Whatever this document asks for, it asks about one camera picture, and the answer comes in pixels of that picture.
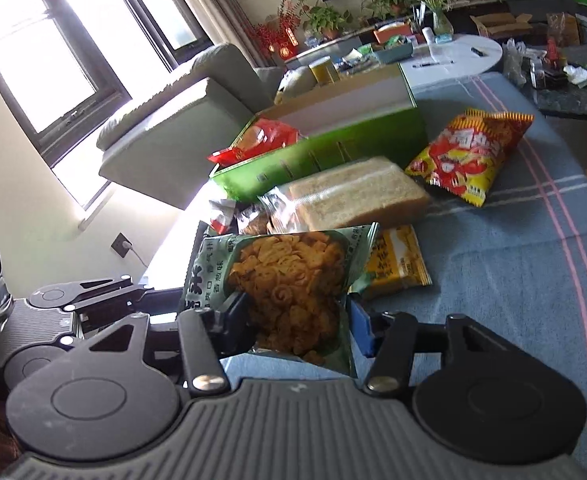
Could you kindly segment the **sliced bread loaf bag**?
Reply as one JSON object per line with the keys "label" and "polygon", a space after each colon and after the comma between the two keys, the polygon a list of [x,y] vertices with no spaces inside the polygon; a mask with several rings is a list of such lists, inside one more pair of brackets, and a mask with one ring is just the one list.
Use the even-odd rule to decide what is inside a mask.
{"label": "sliced bread loaf bag", "polygon": [[260,197],[276,233],[327,231],[420,220],[430,195],[394,162],[371,157],[276,186]]}

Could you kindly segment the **red bag with cracker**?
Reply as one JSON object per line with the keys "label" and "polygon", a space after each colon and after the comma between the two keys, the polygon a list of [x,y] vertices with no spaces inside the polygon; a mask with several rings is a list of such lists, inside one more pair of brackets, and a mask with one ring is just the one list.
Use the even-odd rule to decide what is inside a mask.
{"label": "red bag with cracker", "polygon": [[235,144],[208,155],[208,160],[221,167],[230,167],[280,148],[287,148],[298,140],[297,129],[284,122],[260,118],[240,134]]}

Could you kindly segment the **green cardboard box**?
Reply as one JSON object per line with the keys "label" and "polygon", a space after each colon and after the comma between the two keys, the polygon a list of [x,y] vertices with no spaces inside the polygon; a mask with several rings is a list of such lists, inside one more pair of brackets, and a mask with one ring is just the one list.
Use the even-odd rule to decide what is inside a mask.
{"label": "green cardboard box", "polygon": [[404,168],[428,144],[423,116],[399,64],[318,87],[258,117],[297,129],[301,139],[213,169],[210,179],[239,202],[253,202],[277,185],[362,158],[385,156]]}

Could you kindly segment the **dark round marble table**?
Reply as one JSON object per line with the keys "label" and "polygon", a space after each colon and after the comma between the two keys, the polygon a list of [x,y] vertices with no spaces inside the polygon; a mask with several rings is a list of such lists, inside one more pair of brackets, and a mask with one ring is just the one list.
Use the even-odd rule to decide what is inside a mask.
{"label": "dark round marble table", "polygon": [[[560,48],[559,53],[570,65],[587,65],[587,46]],[[566,82],[551,89],[534,89],[525,84],[521,93],[548,117],[587,120],[587,86],[579,88]]]}

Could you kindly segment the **green bag orange swirl snacks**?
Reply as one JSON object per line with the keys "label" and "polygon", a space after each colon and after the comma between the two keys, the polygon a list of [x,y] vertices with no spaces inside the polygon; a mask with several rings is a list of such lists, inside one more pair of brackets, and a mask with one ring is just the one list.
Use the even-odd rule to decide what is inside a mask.
{"label": "green bag orange swirl snacks", "polygon": [[347,307],[363,276],[378,223],[328,231],[207,237],[187,274],[180,306],[220,321],[246,297],[249,349],[355,374]]}

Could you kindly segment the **yellow orange snack packet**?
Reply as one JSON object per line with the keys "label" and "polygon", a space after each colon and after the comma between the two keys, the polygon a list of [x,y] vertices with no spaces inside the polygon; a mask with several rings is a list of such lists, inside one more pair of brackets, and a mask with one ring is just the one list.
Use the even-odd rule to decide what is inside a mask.
{"label": "yellow orange snack packet", "polygon": [[414,227],[399,226],[377,235],[365,271],[350,292],[374,299],[431,284]]}

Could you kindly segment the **brown cardboard box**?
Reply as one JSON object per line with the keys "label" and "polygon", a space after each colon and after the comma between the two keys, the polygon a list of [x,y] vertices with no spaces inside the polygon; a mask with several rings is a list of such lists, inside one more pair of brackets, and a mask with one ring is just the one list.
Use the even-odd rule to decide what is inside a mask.
{"label": "brown cardboard box", "polygon": [[525,36],[532,32],[532,15],[528,13],[517,16],[511,13],[493,13],[471,15],[470,18],[476,24],[480,36],[493,40]]}

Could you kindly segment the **white round table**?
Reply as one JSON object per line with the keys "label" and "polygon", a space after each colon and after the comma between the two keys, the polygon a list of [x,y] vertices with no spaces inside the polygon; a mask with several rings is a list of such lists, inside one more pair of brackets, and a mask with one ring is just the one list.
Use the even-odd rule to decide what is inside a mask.
{"label": "white round table", "polygon": [[[423,44],[400,66],[413,90],[437,82],[476,76],[501,66],[502,47],[494,40],[477,35],[456,35],[446,44]],[[413,68],[414,64],[450,61],[455,64]]]}

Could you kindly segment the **spider plant glass vase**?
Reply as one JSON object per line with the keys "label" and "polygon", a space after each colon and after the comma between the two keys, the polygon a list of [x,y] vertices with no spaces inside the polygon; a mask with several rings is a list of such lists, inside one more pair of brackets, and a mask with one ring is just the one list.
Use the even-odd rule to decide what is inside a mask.
{"label": "spider plant glass vase", "polygon": [[454,36],[454,27],[447,18],[445,12],[450,9],[452,0],[418,0],[431,11],[432,30],[435,36],[450,35]]}

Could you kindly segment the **yellow tin can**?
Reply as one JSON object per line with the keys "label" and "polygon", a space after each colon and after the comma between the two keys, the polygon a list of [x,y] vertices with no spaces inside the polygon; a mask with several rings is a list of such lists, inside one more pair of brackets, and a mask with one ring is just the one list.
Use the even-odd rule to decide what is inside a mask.
{"label": "yellow tin can", "polygon": [[309,65],[309,69],[320,86],[334,84],[340,80],[340,75],[330,56],[318,58],[318,60]]}

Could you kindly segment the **red berry decoration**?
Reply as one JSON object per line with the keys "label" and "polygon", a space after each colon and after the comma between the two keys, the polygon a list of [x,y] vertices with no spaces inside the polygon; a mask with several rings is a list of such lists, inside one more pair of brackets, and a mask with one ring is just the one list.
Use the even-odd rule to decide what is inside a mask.
{"label": "red berry decoration", "polygon": [[300,1],[281,0],[275,15],[249,26],[250,36],[266,56],[277,55],[280,60],[288,61],[298,54],[295,32],[301,25],[304,8]]}

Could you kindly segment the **grey sofa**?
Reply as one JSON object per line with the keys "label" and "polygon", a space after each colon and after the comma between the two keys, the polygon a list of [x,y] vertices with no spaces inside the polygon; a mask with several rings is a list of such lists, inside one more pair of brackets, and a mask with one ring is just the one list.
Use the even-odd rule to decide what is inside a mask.
{"label": "grey sofa", "polygon": [[98,130],[101,177],[179,209],[208,181],[208,156],[274,104],[284,67],[254,67],[233,44],[180,64]]}

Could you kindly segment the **red yellow cookie snack bag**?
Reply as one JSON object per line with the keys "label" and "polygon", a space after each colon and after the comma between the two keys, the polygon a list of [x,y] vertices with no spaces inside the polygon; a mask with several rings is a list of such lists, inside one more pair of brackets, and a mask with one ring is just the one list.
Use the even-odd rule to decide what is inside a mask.
{"label": "red yellow cookie snack bag", "polygon": [[468,108],[446,125],[405,172],[481,207],[499,170],[533,122],[531,114]]}

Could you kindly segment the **blue plaid cloth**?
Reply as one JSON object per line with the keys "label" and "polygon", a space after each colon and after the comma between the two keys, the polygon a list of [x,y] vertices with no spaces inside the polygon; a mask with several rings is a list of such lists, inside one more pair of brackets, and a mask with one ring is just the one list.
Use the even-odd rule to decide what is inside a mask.
{"label": "blue plaid cloth", "polygon": [[480,207],[417,229],[432,284],[366,301],[419,323],[408,387],[245,380],[225,479],[587,479],[587,180],[538,119]]}

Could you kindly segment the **window with dark frame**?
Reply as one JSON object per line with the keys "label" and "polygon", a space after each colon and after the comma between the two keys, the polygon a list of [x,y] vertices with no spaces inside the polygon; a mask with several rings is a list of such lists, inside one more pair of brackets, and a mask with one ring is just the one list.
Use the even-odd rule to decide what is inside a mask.
{"label": "window with dark frame", "polygon": [[109,185],[97,129],[211,44],[186,0],[0,0],[0,94],[88,208]]}

